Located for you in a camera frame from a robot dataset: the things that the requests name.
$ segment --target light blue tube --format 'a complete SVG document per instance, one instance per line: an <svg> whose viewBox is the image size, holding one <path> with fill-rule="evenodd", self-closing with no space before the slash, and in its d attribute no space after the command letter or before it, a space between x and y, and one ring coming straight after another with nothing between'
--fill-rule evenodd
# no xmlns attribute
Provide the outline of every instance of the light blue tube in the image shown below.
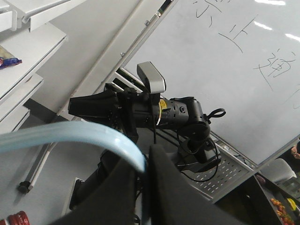
<svg viewBox="0 0 300 225"><path fill-rule="evenodd" d="M92 122L68 121L22 129L0 135L0 153L54 142L84 142L106 148L145 173L145 157L139 148L120 132Z"/></svg>

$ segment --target shelf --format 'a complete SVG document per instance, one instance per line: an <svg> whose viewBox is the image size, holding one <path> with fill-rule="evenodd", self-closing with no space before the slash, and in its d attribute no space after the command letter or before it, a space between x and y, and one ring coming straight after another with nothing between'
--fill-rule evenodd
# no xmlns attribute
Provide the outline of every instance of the shelf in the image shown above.
<svg viewBox="0 0 300 225"><path fill-rule="evenodd" d="M26 28L17 32L2 32L0 45L22 59L22 63L0 70L0 104L25 83L66 39L66 34L50 23L33 32Z"/></svg>
<svg viewBox="0 0 300 225"><path fill-rule="evenodd" d="M34 74L0 105L0 123L16 108L21 107L43 84L43 78Z"/></svg>
<svg viewBox="0 0 300 225"><path fill-rule="evenodd" d="M14 109L2 122L0 122L0 135L17 131L29 117L30 110L21 106Z"/></svg>
<svg viewBox="0 0 300 225"><path fill-rule="evenodd" d="M7 4L3 0L0 0L0 13L7 11L8 8L9 8L9 4Z"/></svg>
<svg viewBox="0 0 300 225"><path fill-rule="evenodd" d="M7 0L18 13L18 18L33 31L42 24L80 5L86 0Z"/></svg>
<svg viewBox="0 0 300 225"><path fill-rule="evenodd" d="M0 13L0 32L8 30L13 26L13 12Z"/></svg>

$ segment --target red bottle cap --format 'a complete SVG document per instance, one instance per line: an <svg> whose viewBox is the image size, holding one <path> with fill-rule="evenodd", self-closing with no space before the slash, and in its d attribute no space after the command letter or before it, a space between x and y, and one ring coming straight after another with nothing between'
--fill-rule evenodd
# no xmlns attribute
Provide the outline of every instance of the red bottle cap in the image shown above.
<svg viewBox="0 0 300 225"><path fill-rule="evenodd" d="M5 220L0 220L0 225L7 225Z"/></svg>
<svg viewBox="0 0 300 225"><path fill-rule="evenodd" d="M24 211L8 216L8 221L10 225L30 225L28 217Z"/></svg>

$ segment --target wall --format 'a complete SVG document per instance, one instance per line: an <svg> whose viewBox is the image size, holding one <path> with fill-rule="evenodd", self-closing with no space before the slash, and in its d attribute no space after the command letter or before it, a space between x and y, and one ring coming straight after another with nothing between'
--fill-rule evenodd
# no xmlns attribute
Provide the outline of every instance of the wall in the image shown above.
<svg viewBox="0 0 300 225"><path fill-rule="evenodd" d="M122 27L139 0L88 0L51 23L69 36L38 74L44 85L33 99L57 112Z"/></svg>

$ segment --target chinese characters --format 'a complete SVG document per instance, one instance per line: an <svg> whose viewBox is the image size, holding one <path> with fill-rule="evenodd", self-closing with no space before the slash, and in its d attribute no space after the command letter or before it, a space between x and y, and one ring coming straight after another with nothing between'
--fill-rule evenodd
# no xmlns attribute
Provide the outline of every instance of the chinese characters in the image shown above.
<svg viewBox="0 0 300 225"><path fill-rule="evenodd" d="M276 51L276 53L271 53L271 56L267 59L268 63L261 66L258 64L258 67L253 68L253 69L258 69L269 87L271 88L272 91L273 87L270 83L270 79L276 78L287 71L289 71L292 67L291 63L294 62L296 54L294 52L290 53L290 58L280 58L277 57L276 55L279 54L280 49Z"/></svg>
<svg viewBox="0 0 300 225"><path fill-rule="evenodd" d="M288 102L289 100L292 100L296 96L298 96L297 99L300 99L300 83L297 84L295 86L295 88L296 88L296 91L285 101L285 103ZM300 102L293 102L293 106L292 107L293 107L293 109L299 109L300 108Z"/></svg>
<svg viewBox="0 0 300 225"><path fill-rule="evenodd" d="M221 35L222 37L225 37L227 40L231 41L232 43L234 43L239 50L241 51L241 53L244 53L242 48L237 44L237 42L235 41L235 39L243 32L245 35L247 35L248 33L245 31L245 29L254 21L254 19L256 18L254 17L249 23L247 23L246 26L244 26L241 30L238 30L237 32L235 31L236 29L236 24L231 28L231 30L229 31L228 34L221 34L219 33L219 35Z"/></svg>
<svg viewBox="0 0 300 225"><path fill-rule="evenodd" d="M204 14L208 14L210 17L210 24L209 27L212 26L213 17L212 13L213 11L221 13L221 7L224 3L229 3L231 0L203 0L202 2L205 3L205 7L202 9L197 8L196 9L196 18L200 18Z"/></svg>

